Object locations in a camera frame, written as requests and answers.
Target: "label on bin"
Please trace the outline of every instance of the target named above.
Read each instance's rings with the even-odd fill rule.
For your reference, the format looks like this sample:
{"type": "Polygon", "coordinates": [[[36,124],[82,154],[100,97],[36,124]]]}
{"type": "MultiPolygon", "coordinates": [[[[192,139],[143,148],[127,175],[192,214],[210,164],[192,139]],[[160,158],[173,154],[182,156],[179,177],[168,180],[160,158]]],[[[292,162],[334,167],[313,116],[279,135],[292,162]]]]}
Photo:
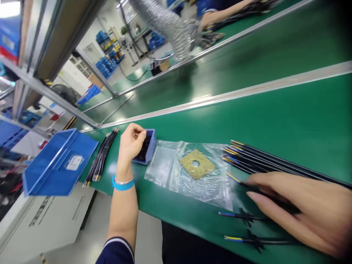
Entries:
{"type": "Polygon", "coordinates": [[[83,156],[79,156],[79,155],[72,156],[66,169],[71,171],[76,171],[80,166],[82,159],[83,159],[83,156]]]}

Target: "silver ductwork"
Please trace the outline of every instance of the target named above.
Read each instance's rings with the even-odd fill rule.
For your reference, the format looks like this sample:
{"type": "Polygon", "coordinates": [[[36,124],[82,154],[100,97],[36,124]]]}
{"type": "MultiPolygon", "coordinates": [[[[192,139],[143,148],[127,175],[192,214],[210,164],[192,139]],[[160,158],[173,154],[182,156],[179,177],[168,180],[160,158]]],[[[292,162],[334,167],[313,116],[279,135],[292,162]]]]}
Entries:
{"type": "Polygon", "coordinates": [[[129,0],[138,15],[172,46],[176,61],[186,59],[190,53],[191,37],[181,18],[156,0],[129,0]]]}

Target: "dark sleeve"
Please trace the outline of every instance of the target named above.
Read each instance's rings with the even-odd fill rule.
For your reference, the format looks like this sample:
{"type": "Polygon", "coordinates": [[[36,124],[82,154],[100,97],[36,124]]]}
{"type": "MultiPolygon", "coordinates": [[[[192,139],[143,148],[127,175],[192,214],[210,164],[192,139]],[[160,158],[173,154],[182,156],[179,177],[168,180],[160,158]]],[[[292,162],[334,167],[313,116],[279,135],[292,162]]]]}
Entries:
{"type": "Polygon", "coordinates": [[[216,12],[221,10],[220,4],[219,4],[219,0],[208,0],[208,5],[206,7],[206,10],[204,13],[207,12],[216,12]]]}
{"type": "Polygon", "coordinates": [[[133,264],[133,251],[128,242],[120,237],[110,238],[104,245],[96,264],[133,264]]]}

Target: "bracelet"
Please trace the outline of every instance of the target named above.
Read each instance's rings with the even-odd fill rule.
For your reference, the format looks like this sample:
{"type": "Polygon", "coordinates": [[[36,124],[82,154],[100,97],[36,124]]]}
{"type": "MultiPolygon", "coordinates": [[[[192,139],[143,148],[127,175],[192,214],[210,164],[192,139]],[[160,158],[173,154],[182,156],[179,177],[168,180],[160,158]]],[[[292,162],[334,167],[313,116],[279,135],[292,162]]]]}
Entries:
{"type": "Polygon", "coordinates": [[[116,177],[116,174],[114,177],[112,177],[112,184],[113,184],[113,187],[118,191],[129,190],[135,184],[135,180],[133,178],[127,182],[119,182],[119,181],[115,181],[115,177],[116,177]]]}

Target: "clear plastic bag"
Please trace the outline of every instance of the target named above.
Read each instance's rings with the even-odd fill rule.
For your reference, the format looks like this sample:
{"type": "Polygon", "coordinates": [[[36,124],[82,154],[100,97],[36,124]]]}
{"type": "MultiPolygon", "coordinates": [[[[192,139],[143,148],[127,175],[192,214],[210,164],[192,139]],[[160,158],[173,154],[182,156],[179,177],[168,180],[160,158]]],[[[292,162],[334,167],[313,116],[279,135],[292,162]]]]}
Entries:
{"type": "Polygon", "coordinates": [[[158,140],[144,178],[174,192],[233,211],[233,182],[226,175],[231,166],[220,158],[224,147],[223,144],[158,140]],[[181,158],[194,150],[201,152],[216,167],[199,180],[194,180],[180,163],[181,158]]]}

